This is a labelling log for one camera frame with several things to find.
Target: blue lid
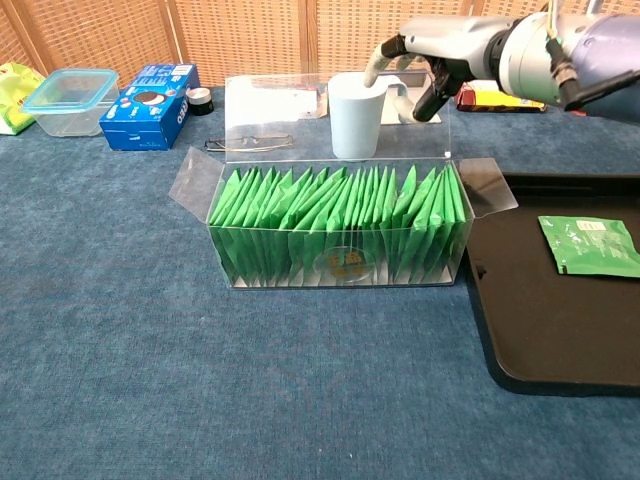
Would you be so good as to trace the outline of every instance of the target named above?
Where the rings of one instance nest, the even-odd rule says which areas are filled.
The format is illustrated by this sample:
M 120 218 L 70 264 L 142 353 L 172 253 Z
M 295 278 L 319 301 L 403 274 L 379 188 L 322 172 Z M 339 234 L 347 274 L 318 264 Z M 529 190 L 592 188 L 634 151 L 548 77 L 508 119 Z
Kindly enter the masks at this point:
M 113 70 L 65 68 L 56 70 L 27 98 L 25 113 L 80 113 L 94 108 L 115 85 Z

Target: label sticker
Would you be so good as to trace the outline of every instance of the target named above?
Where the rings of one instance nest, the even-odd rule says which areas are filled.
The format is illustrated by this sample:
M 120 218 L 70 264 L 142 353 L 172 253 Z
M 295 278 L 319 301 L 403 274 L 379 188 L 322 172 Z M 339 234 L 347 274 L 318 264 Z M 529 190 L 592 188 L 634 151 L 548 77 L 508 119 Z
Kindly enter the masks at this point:
M 607 227 L 602 222 L 588 222 L 586 220 L 578 220 L 578 228 L 583 232 L 604 232 Z
M 187 75 L 191 71 L 192 65 L 178 65 L 173 69 L 171 75 Z

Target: mug handle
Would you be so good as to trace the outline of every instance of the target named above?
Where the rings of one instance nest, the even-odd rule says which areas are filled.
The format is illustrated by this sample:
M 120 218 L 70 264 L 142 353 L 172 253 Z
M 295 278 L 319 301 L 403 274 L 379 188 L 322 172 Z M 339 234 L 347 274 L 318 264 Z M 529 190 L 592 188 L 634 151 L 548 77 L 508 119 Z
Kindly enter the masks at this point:
M 419 123 L 413 118 L 414 103 L 409 99 L 407 86 L 396 75 L 384 75 L 378 78 L 384 78 L 387 88 L 396 87 L 398 96 L 393 99 L 393 106 L 398 112 L 398 120 L 400 123 Z

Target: black tray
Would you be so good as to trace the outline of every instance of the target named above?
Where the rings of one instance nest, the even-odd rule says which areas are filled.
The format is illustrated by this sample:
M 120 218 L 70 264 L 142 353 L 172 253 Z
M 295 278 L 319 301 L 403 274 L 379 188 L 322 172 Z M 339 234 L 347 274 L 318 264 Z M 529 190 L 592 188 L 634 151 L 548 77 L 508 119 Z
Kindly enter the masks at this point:
M 639 395 L 640 279 L 559 275 L 537 217 L 620 219 L 638 250 L 640 176 L 506 179 L 520 206 L 476 220 L 467 247 L 491 375 L 518 393 Z

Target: plastic tray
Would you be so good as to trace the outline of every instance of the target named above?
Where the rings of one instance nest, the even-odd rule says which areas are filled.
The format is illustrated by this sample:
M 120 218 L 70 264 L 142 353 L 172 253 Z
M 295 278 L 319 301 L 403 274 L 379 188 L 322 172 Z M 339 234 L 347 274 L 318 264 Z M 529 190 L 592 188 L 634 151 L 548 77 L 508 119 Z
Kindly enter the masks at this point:
M 98 135 L 99 120 L 118 98 L 113 70 L 56 70 L 30 96 L 22 111 L 54 137 Z
M 625 222 L 640 246 L 640 176 L 506 175 L 519 208 L 476 220 L 467 245 L 489 371 L 507 390 L 640 394 L 640 281 L 559 275 L 539 215 Z

